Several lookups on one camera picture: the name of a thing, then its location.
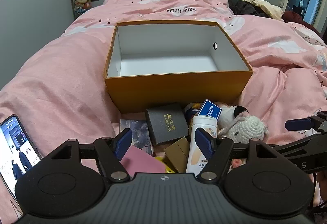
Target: white bottle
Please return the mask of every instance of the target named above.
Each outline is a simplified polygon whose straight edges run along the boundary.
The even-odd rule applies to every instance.
[[[202,115],[194,116],[192,119],[190,153],[188,156],[186,172],[193,172],[195,176],[197,176],[201,172],[201,170],[208,162],[199,147],[197,146],[197,144],[195,143],[195,130],[197,128],[203,128],[212,137],[217,137],[217,119],[214,117]]]

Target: phone screen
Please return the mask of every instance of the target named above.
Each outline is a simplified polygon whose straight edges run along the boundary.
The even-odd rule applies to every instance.
[[[17,180],[39,161],[17,118],[11,116],[5,120],[0,126],[0,173],[15,198]]]

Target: white logo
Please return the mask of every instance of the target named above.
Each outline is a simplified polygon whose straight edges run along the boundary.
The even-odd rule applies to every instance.
[[[163,180],[163,181],[167,181],[167,180],[169,180],[170,178],[169,178],[168,176],[165,175],[165,176],[161,176],[160,179]]]

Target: pink bedding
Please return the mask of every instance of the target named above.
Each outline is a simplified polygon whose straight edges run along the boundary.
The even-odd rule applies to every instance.
[[[286,120],[327,110],[327,48],[300,24],[235,16],[227,0],[105,0],[33,55],[0,91],[0,121],[17,114],[44,156],[69,138],[90,143],[115,136],[120,113],[105,91],[103,71],[115,23],[144,19],[217,21],[245,55],[254,74],[240,105],[269,126],[269,143],[305,137]],[[17,219],[0,181],[2,224]]]

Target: blue card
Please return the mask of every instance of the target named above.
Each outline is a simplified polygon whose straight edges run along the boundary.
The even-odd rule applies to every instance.
[[[211,116],[218,120],[221,113],[221,108],[218,107],[216,104],[212,103],[210,100],[205,100],[202,104],[202,107],[200,108],[197,115],[202,116]]]

